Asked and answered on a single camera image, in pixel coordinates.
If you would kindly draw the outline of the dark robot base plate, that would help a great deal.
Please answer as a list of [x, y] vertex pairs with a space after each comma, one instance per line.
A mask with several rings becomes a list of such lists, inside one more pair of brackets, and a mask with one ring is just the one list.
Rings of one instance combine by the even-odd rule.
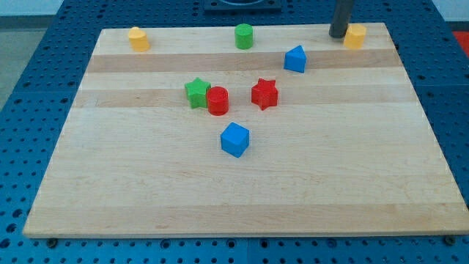
[[205, 11], [280, 10], [281, 0], [204, 0]]

